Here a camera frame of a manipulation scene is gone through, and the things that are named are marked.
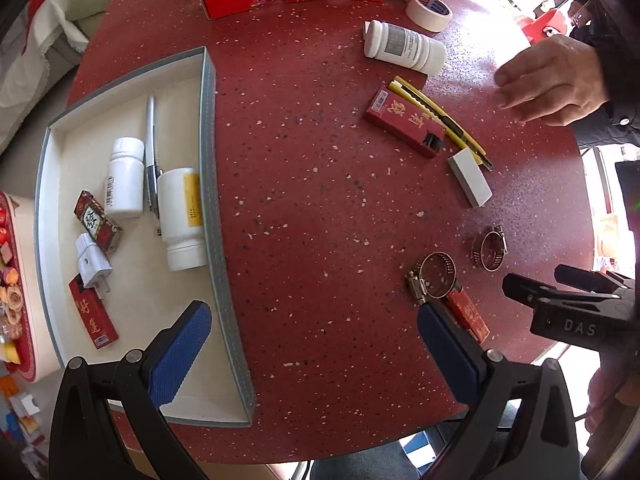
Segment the bystander hand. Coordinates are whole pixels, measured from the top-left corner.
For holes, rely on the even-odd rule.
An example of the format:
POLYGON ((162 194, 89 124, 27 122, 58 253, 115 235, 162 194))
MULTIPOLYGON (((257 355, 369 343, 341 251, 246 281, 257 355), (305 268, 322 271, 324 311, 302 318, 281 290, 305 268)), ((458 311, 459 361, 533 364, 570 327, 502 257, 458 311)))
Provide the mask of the bystander hand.
POLYGON ((608 102, 602 64, 594 47, 553 36, 514 56, 495 72, 496 105, 518 122, 541 120, 565 127, 608 102))

